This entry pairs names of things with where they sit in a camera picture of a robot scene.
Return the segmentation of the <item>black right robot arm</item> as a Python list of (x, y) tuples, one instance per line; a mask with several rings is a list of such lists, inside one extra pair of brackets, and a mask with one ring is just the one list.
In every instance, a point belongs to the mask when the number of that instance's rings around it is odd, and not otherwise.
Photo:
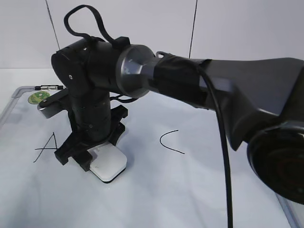
[(155, 92), (196, 108), (220, 108), (233, 150), (247, 143), (256, 176), (272, 191), (304, 202), (304, 62), (284, 57), (262, 60), (188, 59), (144, 45), (115, 48), (81, 39), (51, 57), (67, 87), (77, 129), (93, 141), (103, 92), (138, 99)]

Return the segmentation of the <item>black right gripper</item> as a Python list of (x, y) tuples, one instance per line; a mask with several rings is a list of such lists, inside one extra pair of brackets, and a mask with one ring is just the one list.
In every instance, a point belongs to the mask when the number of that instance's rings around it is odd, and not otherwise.
[(117, 142), (124, 132), (121, 119), (128, 116), (128, 109), (122, 105), (112, 109), (109, 92), (91, 91), (80, 97), (68, 96), (72, 133), (55, 151), (55, 157), (63, 165), (72, 157), (84, 171), (89, 171), (93, 157), (88, 149), (107, 141)]

